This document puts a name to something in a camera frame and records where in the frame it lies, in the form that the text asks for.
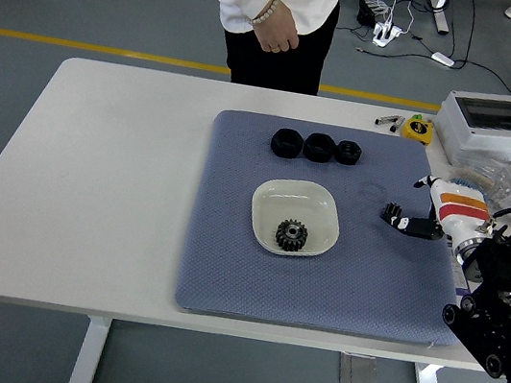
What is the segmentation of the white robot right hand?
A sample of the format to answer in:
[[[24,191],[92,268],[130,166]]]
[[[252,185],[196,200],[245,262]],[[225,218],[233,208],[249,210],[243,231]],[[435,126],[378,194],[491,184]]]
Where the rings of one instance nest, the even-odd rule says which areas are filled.
[[[400,233],[411,237],[438,240],[444,235],[451,239],[454,256],[465,260],[486,238],[491,237],[492,216],[480,191],[435,176],[423,177],[415,188],[427,186],[431,209],[426,218],[402,215],[402,209],[389,203],[381,218]]]

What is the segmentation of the person's right hand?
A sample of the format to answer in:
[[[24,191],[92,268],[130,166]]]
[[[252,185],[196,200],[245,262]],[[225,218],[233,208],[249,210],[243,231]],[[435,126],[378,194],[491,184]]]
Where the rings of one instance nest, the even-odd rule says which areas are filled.
[[[299,37],[291,13],[280,0],[270,0],[254,18],[253,31],[262,51],[285,53],[298,47]]]

